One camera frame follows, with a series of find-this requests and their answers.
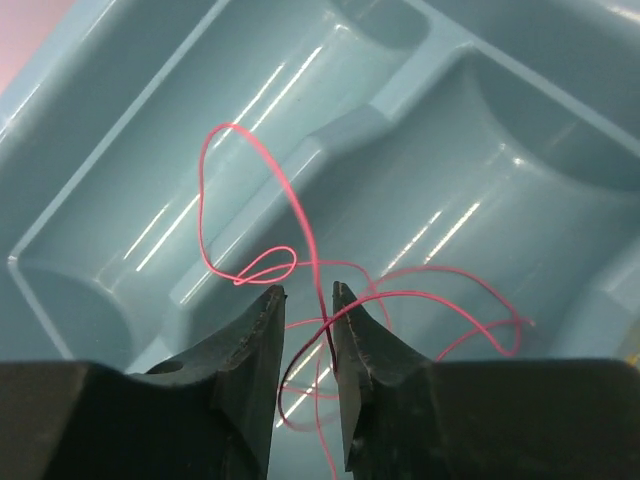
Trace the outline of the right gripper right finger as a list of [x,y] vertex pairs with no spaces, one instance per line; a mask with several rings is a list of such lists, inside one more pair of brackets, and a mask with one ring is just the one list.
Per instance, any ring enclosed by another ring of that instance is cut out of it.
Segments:
[[639,372],[620,360],[435,362],[333,286],[356,479],[635,479]]

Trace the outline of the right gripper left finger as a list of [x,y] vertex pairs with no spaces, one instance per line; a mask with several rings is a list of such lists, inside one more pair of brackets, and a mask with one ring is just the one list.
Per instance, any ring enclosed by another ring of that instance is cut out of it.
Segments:
[[89,361],[1,367],[5,479],[263,479],[286,295],[144,373]]

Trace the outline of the teal plastic tray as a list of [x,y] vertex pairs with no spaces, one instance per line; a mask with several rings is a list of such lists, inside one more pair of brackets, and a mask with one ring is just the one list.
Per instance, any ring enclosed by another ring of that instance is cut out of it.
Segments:
[[344,464],[333,286],[435,362],[639,372],[635,1],[77,1],[1,91],[1,367],[286,295],[268,473]]

